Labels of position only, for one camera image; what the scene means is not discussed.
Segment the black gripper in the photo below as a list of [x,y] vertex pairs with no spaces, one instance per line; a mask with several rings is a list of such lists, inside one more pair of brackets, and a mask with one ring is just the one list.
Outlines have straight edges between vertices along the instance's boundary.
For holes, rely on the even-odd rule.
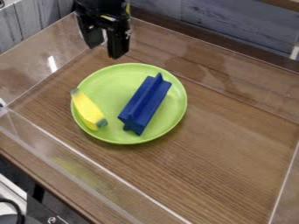
[[105,42],[103,31],[95,21],[103,18],[117,20],[107,28],[107,51],[110,58],[119,59],[130,49],[130,0],[74,0],[74,3],[80,34],[90,49]]

